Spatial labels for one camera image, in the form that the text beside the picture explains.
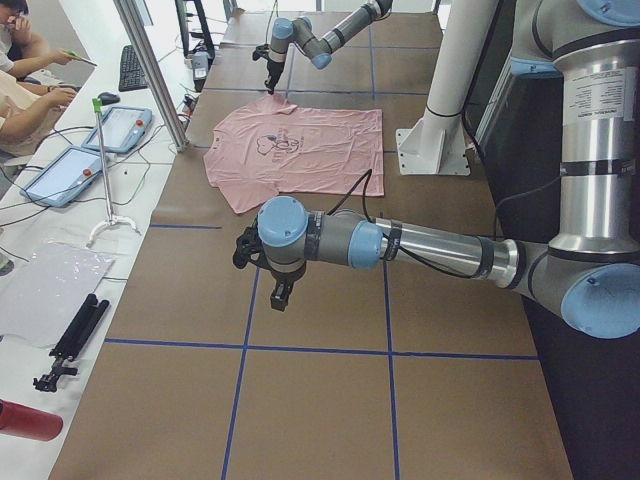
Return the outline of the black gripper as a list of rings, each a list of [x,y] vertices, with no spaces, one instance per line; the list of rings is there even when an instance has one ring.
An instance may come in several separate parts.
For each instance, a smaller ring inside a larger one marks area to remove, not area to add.
[[[294,285],[306,272],[306,261],[296,260],[292,263],[278,263],[269,261],[272,277],[275,279],[275,287],[270,295],[271,308],[277,311],[285,311]]]
[[[273,95],[278,84],[278,76],[284,71],[284,54],[270,49],[267,56],[268,77],[265,80],[265,88],[269,95]]]

